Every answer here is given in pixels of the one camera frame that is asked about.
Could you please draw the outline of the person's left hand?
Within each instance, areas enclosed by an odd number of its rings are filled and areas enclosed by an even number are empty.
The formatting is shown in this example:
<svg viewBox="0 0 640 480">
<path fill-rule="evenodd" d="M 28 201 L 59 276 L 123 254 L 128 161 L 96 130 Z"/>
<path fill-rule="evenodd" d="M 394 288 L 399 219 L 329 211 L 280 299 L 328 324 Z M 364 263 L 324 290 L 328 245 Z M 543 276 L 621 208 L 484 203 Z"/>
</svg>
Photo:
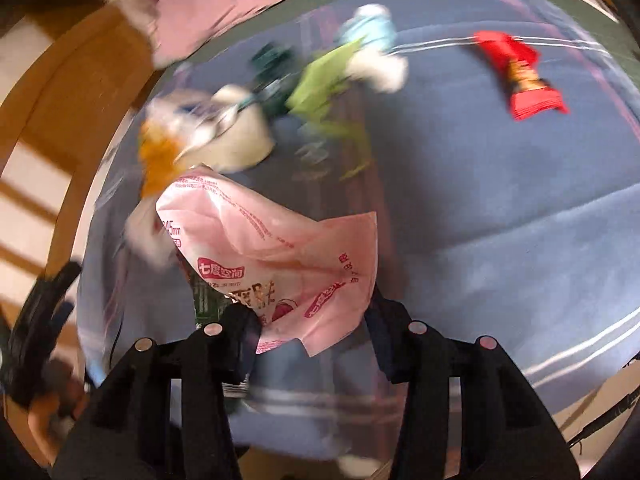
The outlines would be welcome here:
<svg viewBox="0 0 640 480">
<path fill-rule="evenodd" d="M 89 395 L 83 384 L 71 385 L 66 398 L 70 400 L 72 419 L 77 420 L 88 405 Z M 53 429 L 53 421 L 61 409 L 61 398 L 48 392 L 32 400 L 27 413 L 29 431 L 49 465 L 53 465 L 62 448 L 64 438 Z"/>
</svg>

